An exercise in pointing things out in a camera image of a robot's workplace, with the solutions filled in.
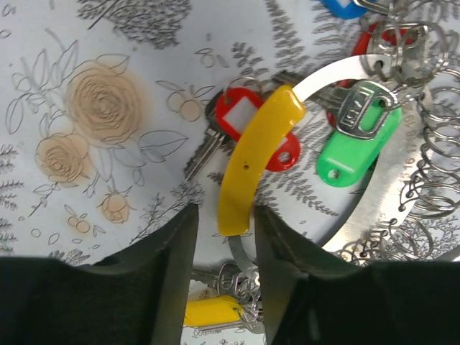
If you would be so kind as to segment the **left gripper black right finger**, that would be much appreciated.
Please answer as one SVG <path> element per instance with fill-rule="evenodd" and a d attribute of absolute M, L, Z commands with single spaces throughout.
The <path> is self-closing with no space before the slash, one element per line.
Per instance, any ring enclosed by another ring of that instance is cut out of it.
<path fill-rule="evenodd" d="M 343 261 L 254 210 L 268 344 L 457 344 L 459 264 Z"/>

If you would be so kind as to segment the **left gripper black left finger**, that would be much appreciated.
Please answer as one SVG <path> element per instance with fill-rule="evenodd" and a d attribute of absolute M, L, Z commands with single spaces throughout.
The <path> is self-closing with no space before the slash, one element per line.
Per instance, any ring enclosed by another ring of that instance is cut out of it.
<path fill-rule="evenodd" d="M 1 259 L 3 344 L 179 344 L 199 212 L 95 264 Z"/>

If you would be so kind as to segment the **metal key organiser with rings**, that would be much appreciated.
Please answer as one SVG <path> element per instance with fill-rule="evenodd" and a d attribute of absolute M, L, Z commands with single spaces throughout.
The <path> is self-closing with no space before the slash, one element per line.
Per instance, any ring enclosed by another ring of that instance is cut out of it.
<path fill-rule="evenodd" d="M 442 74 L 459 77 L 459 3 L 399 1 L 392 18 L 367 15 L 346 24 L 322 4 L 311 9 L 314 42 L 363 47 L 395 62 L 375 80 L 393 88 L 403 123 L 377 158 L 358 204 L 326 250 L 356 265 L 433 259 L 459 243 L 459 107 L 438 100 L 458 86 L 429 88 Z"/>

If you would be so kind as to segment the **blue key tag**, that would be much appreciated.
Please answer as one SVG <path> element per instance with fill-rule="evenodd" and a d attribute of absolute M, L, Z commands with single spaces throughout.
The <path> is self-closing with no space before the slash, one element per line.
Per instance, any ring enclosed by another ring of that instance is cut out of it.
<path fill-rule="evenodd" d="M 366 8 L 353 1 L 321 0 L 321 3 L 339 19 L 356 19 L 367 13 Z"/>

